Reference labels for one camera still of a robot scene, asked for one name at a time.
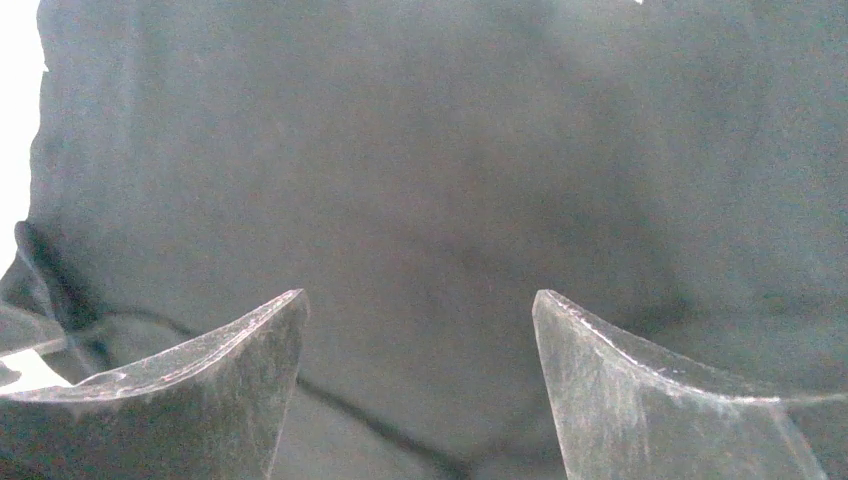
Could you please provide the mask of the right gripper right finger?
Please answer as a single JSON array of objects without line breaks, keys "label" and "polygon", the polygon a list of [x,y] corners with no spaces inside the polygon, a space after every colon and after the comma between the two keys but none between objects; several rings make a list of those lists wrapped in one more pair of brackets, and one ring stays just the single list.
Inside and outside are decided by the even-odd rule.
[{"label": "right gripper right finger", "polygon": [[571,479],[843,479],[847,391],[699,363],[552,290],[532,316]]}]

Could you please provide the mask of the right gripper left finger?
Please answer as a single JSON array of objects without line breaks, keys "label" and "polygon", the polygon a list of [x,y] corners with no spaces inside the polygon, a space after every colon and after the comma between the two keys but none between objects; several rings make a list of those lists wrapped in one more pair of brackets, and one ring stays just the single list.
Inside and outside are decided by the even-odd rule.
[{"label": "right gripper left finger", "polygon": [[268,479],[309,316],[291,290],[71,387],[1,399],[5,479]]}]

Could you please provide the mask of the black t shirt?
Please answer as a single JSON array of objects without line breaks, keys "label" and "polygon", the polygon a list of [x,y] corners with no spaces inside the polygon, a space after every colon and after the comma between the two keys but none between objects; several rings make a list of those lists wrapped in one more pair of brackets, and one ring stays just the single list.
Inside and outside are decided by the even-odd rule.
[{"label": "black t shirt", "polygon": [[306,293],[277,479],[564,479],[552,290],[813,397],[847,475],[843,1],[43,1],[1,315],[71,381]]}]

